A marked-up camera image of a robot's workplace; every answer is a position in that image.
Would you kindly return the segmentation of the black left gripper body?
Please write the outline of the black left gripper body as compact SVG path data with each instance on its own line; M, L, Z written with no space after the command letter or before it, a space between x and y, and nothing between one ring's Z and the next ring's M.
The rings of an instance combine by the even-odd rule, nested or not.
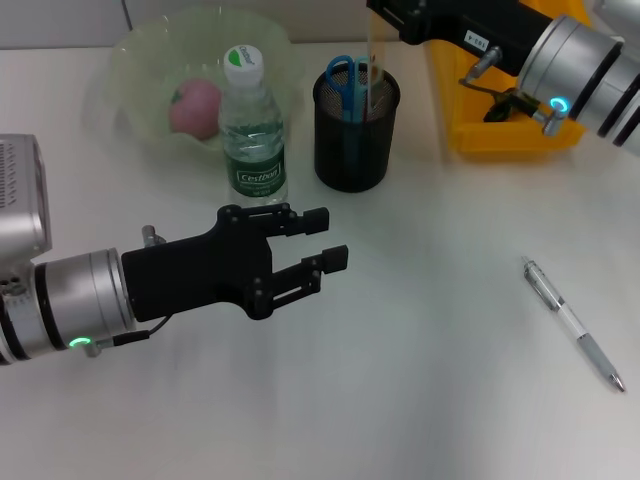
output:
M214 303L231 303L253 320L274 311L267 236L247 209L227 205L194 237L121 256L134 317L146 322Z

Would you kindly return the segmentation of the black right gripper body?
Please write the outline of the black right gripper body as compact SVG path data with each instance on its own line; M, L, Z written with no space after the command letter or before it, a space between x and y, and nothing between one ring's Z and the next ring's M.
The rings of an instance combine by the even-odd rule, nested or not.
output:
M519 1L400 1L405 26L400 38L418 45L449 42L480 58L501 49L496 67L517 76L552 19Z

